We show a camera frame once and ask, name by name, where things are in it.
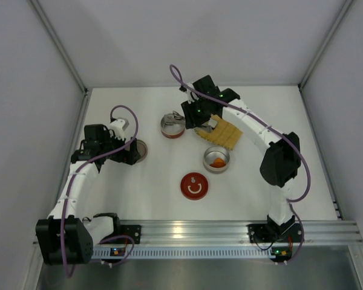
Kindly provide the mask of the metal tongs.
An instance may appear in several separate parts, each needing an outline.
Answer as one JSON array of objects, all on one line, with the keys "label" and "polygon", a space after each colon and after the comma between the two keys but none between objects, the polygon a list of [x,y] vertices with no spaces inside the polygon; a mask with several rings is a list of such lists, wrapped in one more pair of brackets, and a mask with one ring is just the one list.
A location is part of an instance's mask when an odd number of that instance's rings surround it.
[{"label": "metal tongs", "polygon": [[[186,127],[186,119],[184,116],[180,115],[178,112],[173,111],[170,114],[165,114],[163,116],[164,119],[164,123],[167,125],[175,125],[175,124],[179,124],[179,125],[183,125],[185,128]],[[203,130],[207,133],[211,133],[214,129],[212,129],[210,126],[208,126],[208,121],[203,123],[202,125],[198,126],[197,129]]]}]

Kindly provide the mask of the red-brown food piece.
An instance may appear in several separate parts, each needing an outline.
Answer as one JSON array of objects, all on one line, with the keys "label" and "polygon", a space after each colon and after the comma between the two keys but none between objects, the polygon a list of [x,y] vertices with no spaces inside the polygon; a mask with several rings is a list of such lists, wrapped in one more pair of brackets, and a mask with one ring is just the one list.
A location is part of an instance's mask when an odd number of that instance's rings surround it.
[{"label": "red-brown food piece", "polygon": [[223,160],[221,158],[216,158],[214,164],[216,167],[220,168],[220,167],[224,167],[226,165],[226,162],[225,162],[225,160]]}]

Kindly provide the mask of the orange fried shrimp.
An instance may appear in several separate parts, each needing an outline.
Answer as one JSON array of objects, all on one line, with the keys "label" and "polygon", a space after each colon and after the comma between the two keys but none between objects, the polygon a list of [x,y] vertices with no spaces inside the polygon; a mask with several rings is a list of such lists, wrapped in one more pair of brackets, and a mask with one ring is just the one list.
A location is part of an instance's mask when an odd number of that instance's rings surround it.
[{"label": "orange fried shrimp", "polygon": [[226,165],[226,163],[224,161],[216,161],[213,162],[210,166],[213,168],[222,168]]}]

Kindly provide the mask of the white sushi piece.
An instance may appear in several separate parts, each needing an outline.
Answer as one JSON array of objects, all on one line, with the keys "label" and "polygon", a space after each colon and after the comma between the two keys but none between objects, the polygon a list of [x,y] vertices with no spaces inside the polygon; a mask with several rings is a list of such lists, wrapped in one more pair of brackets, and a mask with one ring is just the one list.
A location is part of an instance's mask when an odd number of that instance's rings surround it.
[{"label": "white sushi piece", "polygon": [[217,126],[217,120],[210,118],[210,120],[208,121],[208,126],[210,126],[212,129],[215,129]]}]

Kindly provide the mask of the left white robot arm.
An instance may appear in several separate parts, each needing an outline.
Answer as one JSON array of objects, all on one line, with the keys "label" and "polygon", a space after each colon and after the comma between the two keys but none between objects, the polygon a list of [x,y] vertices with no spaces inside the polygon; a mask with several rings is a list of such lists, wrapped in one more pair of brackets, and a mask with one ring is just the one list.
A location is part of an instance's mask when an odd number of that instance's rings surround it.
[{"label": "left white robot arm", "polygon": [[138,243],[138,238],[124,229],[117,213],[88,217],[83,206],[106,161],[132,166],[140,157],[136,137],[127,140],[116,129],[102,124],[84,127],[84,138],[71,156],[70,172],[61,196],[48,217],[36,224],[36,237],[45,264],[86,264],[97,244],[118,240],[125,244]]}]

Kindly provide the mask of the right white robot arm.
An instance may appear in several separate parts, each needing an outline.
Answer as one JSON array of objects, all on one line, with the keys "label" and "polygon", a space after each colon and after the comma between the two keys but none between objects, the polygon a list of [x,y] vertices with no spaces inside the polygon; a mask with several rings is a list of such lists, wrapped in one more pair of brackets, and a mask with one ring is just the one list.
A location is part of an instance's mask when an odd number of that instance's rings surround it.
[{"label": "right white robot arm", "polygon": [[269,185],[270,207],[263,233],[257,239],[266,235],[272,240],[283,237],[295,225],[291,207],[296,202],[293,182],[299,167],[307,164],[300,152],[299,136],[294,132],[284,134],[268,125],[234,90],[221,91],[211,76],[191,84],[178,82],[180,90],[188,95],[188,100],[181,104],[186,128],[202,128],[217,115],[239,129],[260,150],[260,174]]}]

